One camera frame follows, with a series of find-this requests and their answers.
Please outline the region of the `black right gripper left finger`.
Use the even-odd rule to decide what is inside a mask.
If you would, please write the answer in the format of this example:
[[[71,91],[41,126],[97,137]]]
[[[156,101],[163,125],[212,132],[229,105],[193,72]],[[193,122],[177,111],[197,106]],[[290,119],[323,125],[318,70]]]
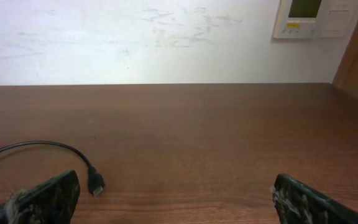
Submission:
[[[0,205],[0,223],[70,223],[80,185],[76,172],[68,170],[30,189],[13,194]]]

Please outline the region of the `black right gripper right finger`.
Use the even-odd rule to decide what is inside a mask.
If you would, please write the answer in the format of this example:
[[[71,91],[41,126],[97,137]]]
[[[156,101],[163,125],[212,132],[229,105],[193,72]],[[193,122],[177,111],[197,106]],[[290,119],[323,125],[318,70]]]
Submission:
[[[358,212],[287,174],[278,174],[272,200],[281,224],[358,224]]]

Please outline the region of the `white wall control panel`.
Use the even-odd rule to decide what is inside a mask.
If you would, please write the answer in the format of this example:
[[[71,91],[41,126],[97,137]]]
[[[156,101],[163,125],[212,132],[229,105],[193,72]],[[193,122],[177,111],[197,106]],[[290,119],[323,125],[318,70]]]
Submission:
[[[357,12],[358,0],[281,0],[273,38],[343,37]]]

